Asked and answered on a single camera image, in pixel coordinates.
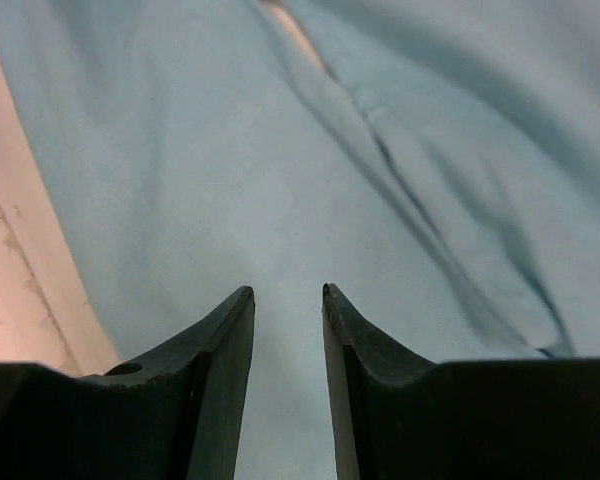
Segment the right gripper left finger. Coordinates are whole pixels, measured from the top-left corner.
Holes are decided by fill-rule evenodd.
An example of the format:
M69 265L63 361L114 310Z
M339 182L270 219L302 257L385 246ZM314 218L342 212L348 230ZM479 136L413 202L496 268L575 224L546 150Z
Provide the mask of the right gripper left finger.
M254 323L242 287L103 375L0 363L0 479L232 478Z

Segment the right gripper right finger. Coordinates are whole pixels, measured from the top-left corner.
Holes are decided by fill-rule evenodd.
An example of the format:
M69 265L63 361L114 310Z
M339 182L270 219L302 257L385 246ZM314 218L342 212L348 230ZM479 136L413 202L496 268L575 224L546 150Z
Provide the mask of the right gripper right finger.
M600 479L600 359L435 364L322 294L339 478Z

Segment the light blue trousers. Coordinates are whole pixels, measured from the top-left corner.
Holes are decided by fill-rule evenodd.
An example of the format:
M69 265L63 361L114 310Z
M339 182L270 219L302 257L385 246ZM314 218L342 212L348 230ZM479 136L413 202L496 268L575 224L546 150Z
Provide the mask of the light blue trousers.
M336 475L321 290L433 361L600 357L600 1L0 1L124 358L237 287L236 475Z

